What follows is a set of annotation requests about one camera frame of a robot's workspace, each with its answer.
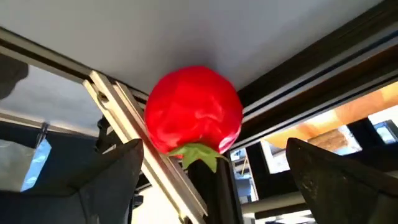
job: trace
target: tomato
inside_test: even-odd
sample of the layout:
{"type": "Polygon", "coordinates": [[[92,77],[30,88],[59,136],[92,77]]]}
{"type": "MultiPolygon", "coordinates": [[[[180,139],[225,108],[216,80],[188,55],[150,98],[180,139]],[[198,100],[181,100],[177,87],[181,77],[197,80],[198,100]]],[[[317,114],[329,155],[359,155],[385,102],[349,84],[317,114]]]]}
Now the tomato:
{"type": "Polygon", "coordinates": [[[229,81],[209,68],[192,66],[158,82],[144,117],[157,150],[182,157],[184,168],[201,159],[215,172],[216,158],[239,135],[243,107],[229,81]]]}

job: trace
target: green stem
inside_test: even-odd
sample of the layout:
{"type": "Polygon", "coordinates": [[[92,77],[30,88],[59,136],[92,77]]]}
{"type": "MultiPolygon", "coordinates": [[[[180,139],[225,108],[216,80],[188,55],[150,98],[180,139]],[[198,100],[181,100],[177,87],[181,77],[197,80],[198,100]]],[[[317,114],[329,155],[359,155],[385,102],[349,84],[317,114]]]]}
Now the green stem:
{"type": "Polygon", "coordinates": [[[182,155],[182,168],[188,166],[198,159],[201,159],[214,173],[217,171],[217,158],[228,161],[227,158],[214,151],[212,148],[200,143],[189,143],[168,153],[168,156],[182,155]]]}

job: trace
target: metal bracket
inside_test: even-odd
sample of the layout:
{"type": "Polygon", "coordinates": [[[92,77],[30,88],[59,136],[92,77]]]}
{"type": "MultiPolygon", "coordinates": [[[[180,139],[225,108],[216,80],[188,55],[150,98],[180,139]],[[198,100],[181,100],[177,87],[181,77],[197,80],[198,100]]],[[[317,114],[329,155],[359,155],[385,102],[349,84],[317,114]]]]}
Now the metal bracket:
{"type": "Polygon", "coordinates": [[[112,85],[102,74],[92,71],[90,78],[83,82],[88,93],[98,105],[105,118],[125,143],[141,138],[144,144],[142,171],[154,187],[163,191],[176,212],[184,220],[188,217],[194,224],[204,224],[207,206],[178,162],[158,153],[148,138],[143,111],[122,83],[112,85]]]}

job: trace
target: wooden surface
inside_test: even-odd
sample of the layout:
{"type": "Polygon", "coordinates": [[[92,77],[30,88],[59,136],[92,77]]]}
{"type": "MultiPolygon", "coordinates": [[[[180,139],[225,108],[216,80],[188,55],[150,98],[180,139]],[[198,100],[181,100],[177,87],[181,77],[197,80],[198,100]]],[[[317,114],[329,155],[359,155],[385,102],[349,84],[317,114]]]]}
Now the wooden surface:
{"type": "Polygon", "coordinates": [[[288,138],[308,140],[395,105],[398,105],[398,82],[320,114],[304,123],[266,136],[264,140],[284,149],[288,138]]]}

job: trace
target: red tomato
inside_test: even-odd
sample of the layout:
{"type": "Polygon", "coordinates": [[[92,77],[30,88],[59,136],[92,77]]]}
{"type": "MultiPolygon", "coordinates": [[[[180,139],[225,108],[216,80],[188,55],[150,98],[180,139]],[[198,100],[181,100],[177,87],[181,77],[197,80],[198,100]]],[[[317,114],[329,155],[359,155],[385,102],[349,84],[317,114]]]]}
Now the red tomato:
{"type": "MultiPolygon", "coordinates": [[[[164,154],[183,157],[185,167],[197,159],[208,165],[216,161],[238,137],[242,118],[243,107],[233,86],[203,66],[163,77],[145,108],[154,146],[164,154]]],[[[209,166],[215,171],[214,164],[209,166]]]]}

